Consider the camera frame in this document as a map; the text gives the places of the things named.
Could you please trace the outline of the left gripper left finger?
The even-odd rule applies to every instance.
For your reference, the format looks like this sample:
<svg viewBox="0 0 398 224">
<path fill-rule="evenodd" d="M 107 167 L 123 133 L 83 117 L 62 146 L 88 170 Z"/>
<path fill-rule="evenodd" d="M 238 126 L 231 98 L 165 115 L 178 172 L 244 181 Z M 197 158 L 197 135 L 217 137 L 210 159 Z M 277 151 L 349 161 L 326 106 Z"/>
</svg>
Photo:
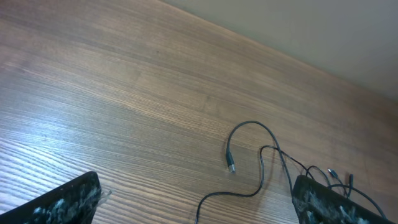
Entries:
<svg viewBox="0 0 398 224">
<path fill-rule="evenodd" d="M 2 224 L 92 223 L 101 198 L 98 175 L 89 171 L 1 215 Z"/>
</svg>

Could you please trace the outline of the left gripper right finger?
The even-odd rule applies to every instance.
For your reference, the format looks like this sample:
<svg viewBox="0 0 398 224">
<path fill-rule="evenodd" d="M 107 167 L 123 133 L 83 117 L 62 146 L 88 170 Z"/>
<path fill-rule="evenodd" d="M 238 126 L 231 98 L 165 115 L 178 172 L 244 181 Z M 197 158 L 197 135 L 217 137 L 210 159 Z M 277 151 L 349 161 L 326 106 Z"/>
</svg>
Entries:
<svg viewBox="0 0 398 224">
<path fill-rule="evenodd" d="M 390 223 L 305 175 L 295 181 L 292 203 L 300 223 Z"/>
</svg>

